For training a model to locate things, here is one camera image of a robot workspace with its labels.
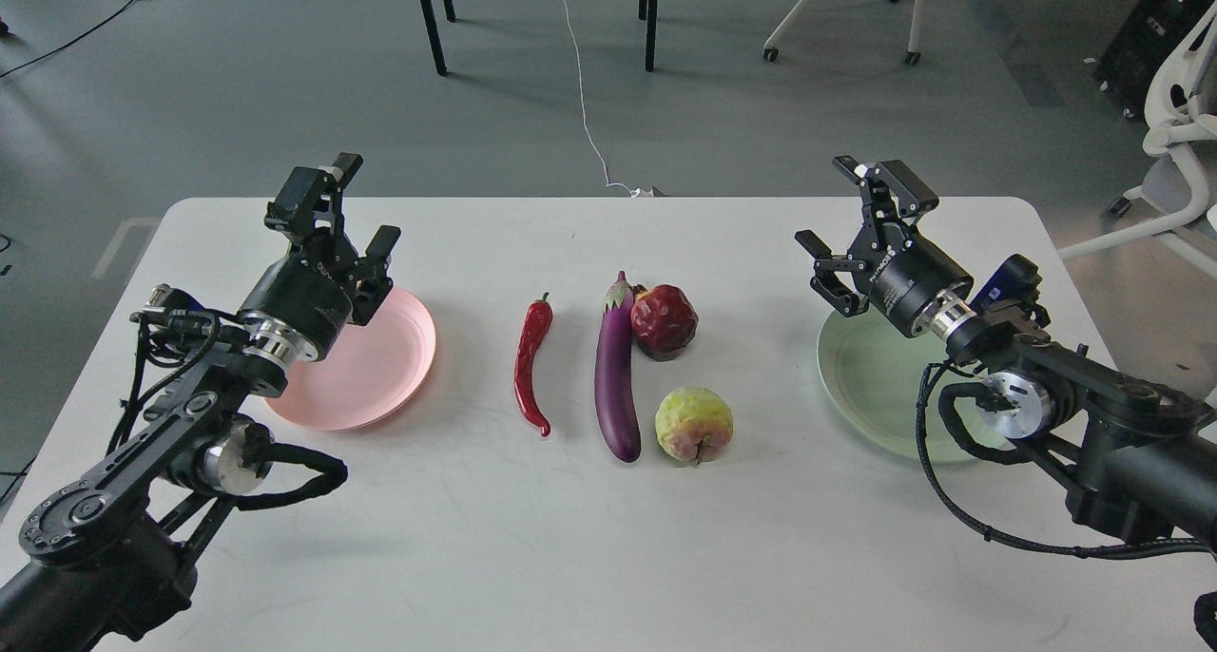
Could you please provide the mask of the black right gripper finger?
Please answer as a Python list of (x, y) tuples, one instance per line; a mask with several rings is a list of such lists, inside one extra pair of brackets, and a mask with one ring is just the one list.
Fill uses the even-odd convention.
[(909, 244), (918, 236), (918, 220), (940, 206), (933, 189), (901, 161), (865, 165), (840, 154), (832, 165), (860, 192), (860, 231), (856, 244)]
[(825, 298), (840, 315), (864, 314), (869, 307), (869, 298), (860, 296), (857, 291), (851, 291), (840, 279), (840, 274), (868, 272), (870, 270), (869, 263), (865, 259), (834, 255), (825, 241), (821, 241), (811, 229), (800, 229), (795, 234), (795, 241), (813, 260), (811, 288)]

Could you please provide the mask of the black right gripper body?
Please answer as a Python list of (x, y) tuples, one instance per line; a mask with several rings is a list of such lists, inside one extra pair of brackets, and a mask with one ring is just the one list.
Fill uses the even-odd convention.
[(940, 294), (961, 298), (974, 290), (974, 276), (922, 235), (909, 244), (860, 244), (847, 257), (865, 259), (870, 270), (840, 279), (869, 298), (868, 310), (877, 310), (907, 337), (929, 331), (935, 307), (942, 305)]

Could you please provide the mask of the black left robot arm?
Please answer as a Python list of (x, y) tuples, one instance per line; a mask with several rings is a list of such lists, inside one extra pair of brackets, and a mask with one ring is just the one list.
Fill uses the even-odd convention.
[(2, 586), (5, 651), (136, 641), (191, 605), (197, 562), (234, 510), (285, 508), (346, 482), (342, 461), (277, 442), (241, 405), (282, 397), (293, 362), (323, 360), (393, 290), (399, 227), (378, 227), (365, 253), (344, 232), (360, 167), (342, 153), (291, 172), (264, 218), (288, 251), (239, 311), (162, 283), (131, 315), (136, 367), (106, 456), (19, 525), (29, 561)]

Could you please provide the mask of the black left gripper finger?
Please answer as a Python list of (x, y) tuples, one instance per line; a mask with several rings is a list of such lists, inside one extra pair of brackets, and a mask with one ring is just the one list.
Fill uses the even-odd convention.
[(386, 279), (388, 276), (391, 255), (399, 238), (400, 227), (389, 226), (389, 224), (378, 226), (365, 251), (365, 279), (369, 282), (372, 279)]
[(267, 206), (264, 226), (292, 244), (304, 244), (316, 235), (343, 238), (343, 193), (361, 163), (361, 154), (340, 153), (331, 165), (295, 167), (277, 197)]

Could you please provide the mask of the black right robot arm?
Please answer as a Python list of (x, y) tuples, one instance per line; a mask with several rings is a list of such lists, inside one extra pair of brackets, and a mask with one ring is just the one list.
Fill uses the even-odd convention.
[[(801, 229), (811, 288), (840, 316), (877, 310), (905, 337), (933, 336), (946, 355), (924, 369), (916, 397), (918, 461), (944, 508), (986, 541), (1078, 560), (1215, 553), (1216, 453), (1201, 431), (1215, 409), (1168, 386), (1090, 360), (1047, 332), (1034, 263), (1015, 254), (974, 291), (974, 277), (918, 231), (940, 203), (901, 161), (832, 161), (860, 193), (860, 231), (843, 254)], [(936, 404), (961, 453), (1034, 463), (1065, 491), (1075, 524), (1112, 547), (1056, 547), (1002, 532), (953, 501), (929, 457)]]

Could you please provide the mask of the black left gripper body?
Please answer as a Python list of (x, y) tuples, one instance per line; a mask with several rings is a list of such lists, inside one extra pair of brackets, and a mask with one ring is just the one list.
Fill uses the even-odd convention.
[(389, 275), (365, 277), (365, 255), (346, 236), (292, 244), (240, 307), (247, 352), (273, 362), (321, 361), (347, 324), (366, 326), (393, 290)]

